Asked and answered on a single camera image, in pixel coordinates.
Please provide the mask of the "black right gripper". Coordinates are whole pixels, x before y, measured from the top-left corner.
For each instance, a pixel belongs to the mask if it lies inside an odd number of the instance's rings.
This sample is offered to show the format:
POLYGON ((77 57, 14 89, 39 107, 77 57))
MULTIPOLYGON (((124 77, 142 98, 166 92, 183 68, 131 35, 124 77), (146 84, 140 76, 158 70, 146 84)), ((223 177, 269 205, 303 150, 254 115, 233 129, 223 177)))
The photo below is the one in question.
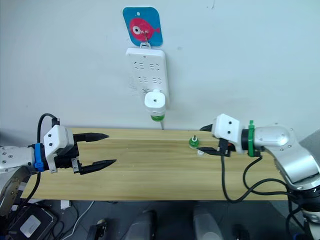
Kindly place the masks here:
MULTIPOLYGON (((212 132, 212 130, 213 124, 205 125, 199 129, 199 131, 202 132, 212 132)), ((213 147, 199 147, 198 150, 212 156, 230 157, 232 152, 236 152, 236 147, 228 140, 220 138, 218 143, 218 150, 213 147)))

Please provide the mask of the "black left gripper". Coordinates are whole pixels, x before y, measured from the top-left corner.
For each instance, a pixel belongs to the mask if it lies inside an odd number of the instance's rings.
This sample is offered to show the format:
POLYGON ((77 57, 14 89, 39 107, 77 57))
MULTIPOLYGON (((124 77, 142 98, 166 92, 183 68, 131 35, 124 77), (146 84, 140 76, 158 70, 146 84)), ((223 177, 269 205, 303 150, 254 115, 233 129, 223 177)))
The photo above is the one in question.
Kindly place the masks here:
POLYGON ((58 154, 54 157, 54 162, 56 168, 67 169, 72 168, 75 174, 80 173, 81 175, 93 173, 100 171, 104 168, 109 167, 114 164, 117 160, 100 160, 93 162, 87 166, 81 166, 79 161, 79 148, 77 142, 96 142, 103 139, 107 139, 109 135, 104 133, 96 133, 96 132, 86 132, 86 133, 77 133, 73 134, 73 140, 75 142, 74 146, 72 146, 69 150, 64 153, 58 154))

